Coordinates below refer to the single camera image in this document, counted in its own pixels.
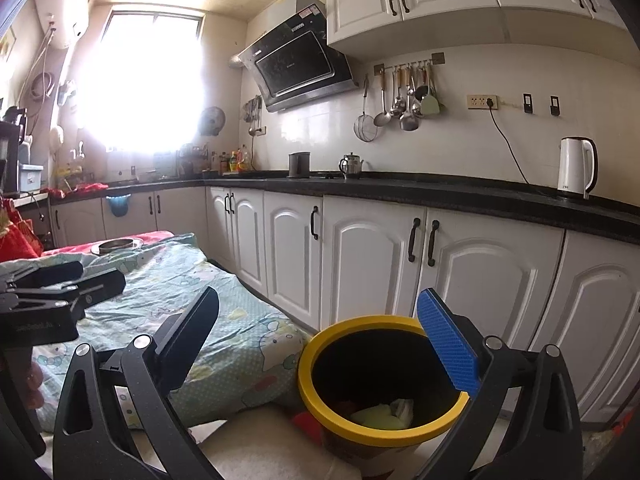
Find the wall socket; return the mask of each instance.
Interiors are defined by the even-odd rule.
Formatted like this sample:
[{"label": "wall socket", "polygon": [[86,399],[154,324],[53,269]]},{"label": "wall socket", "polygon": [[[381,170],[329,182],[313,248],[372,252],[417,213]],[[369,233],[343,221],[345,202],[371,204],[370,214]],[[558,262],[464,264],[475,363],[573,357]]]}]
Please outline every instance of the wall socket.
[{"label": "wall socket", "polygon": [[484,94],[472,94],[466,96],[466,107],[469,110],[488,110],[489,107],[486,104],[486,100],[491,99],[494,104],[491,105],[492,110],[498,109],[498,96],[497,95],[484,95]]}]

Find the countertop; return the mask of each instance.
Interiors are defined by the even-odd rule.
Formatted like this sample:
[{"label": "countertop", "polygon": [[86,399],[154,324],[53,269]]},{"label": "countertop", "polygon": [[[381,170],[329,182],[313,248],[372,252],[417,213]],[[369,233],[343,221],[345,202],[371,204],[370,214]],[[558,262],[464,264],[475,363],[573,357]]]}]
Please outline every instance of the countertop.
[{"label": "countertop", "polygon": [[110,187],[91,194],[51,198],[52,205],[128,193],[179,187],[214,186],[261,189],[301,195],[345,196],[486,214],[571,229],[640,245],[640,207],[596,196],[568,198],[555,189],[484,178],[422,173],[365,173],[345,180],[329,172],[306,179],[286,178],[285,171],[249,176],[174,180]]}]

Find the kettle handle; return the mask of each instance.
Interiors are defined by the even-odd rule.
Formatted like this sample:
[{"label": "kettle handle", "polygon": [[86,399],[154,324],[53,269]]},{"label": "kettle handle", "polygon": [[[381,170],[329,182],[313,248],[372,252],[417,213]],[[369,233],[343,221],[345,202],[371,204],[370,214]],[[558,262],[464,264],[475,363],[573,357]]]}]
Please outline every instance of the kettle handle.
[{"label": "kettle handle", "polygon": [[596,150],[596,145],[591,139],[583,139],[582,147],[591,156],[591,176],[584,189],[586,193],[590,193],[596,187],[596,182],[598,181],[598,150]]}]

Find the trash can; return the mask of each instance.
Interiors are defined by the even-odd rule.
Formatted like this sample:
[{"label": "trash can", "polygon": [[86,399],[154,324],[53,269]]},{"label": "trash can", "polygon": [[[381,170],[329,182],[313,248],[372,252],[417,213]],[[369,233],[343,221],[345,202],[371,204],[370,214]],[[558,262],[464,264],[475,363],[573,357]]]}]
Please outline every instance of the trash can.
[{"label": "trash can", "polygon": [[[406,454],[448,430],[468,400],[418,320],[400,316],[358,317],[322,330],[300,357],[298,387],[325,429],[325,445],[363,478],[386,478]],[[414,401],[407,430],[366,428],[335,411],[345,402],[361,410],[395,399]]]}]

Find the black appliance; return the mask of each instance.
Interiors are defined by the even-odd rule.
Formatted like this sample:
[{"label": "black appliance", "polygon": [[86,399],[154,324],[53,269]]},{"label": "black appliance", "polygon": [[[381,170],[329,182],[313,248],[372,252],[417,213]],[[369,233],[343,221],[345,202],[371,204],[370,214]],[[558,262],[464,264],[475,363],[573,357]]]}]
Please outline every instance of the black appliance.
[{"label": "black appliance", "polygon": [[18,147],[27,130],[27,110],[11,106],[0,121],[0,190],[5,196],[18,195]]},{"label": "black appliance", "polygon": [[269,112],[357,88],[344,54],[326,44],[326,18],[315,4],[265,34],[239,58]]}]

